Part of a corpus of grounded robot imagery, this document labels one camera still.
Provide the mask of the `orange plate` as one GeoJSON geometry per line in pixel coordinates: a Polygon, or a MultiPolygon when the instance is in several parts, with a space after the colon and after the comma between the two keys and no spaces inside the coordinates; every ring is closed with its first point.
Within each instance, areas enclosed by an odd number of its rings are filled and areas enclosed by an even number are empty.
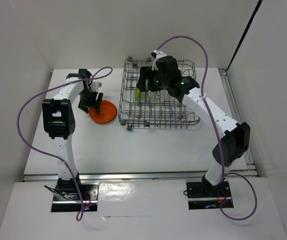
{"type": "Polygon", "coordinates": [[[88,115],[95,123],[108,124],[117,116],[117,108],[112,102],[102,100],[99,113],[97,113],[95,109],[90,108],[88,115]]]}

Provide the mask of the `green patterned white plate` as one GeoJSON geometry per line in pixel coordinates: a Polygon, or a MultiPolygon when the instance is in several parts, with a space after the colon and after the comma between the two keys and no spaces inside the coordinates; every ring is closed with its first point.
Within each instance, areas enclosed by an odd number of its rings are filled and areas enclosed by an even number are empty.
{"type": "Polygon", "coordinates": [[[151,101],[152,92],[150,90],[145,92],[145,101],[149,103],[151,101]]]}

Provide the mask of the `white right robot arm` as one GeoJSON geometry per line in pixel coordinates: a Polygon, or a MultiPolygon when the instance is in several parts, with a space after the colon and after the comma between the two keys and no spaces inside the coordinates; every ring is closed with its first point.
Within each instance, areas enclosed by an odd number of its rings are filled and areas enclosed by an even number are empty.
{"type": "Polygon", "coordinates": [[[190,108],[209,127],[212,127],[217,144],[212,150],[214,158],[209,170],[201,179],[202,192],[213,196],[222,185],[233,162],[249,148],[250,126],[229,117],[203,91],[190,76],[182,76],[177,60],[163,51],[154,50],[153,64],[140,68],[136,90],[166,92],[185,107],[190,108]]]}

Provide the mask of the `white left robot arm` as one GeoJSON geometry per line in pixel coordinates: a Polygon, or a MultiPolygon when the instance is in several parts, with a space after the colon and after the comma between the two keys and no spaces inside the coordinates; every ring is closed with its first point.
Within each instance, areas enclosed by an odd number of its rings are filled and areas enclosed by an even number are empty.
{"type": "Polygon", "coordinates": [[[52,139],[58,160],[58,181],[55,192],[70,199],[82,195],[79,171],[75,165],[72,148],[72,135],[76,129],[73,103],[78,98],[78,108],[89,113],[94,110],[100,113],[103,94],[98,92],[100,82],[92,80],[93,75],[87,69],[70,73],[66,83],[54,97],[45,98],[42,102],[43,128],[52,139]]]}

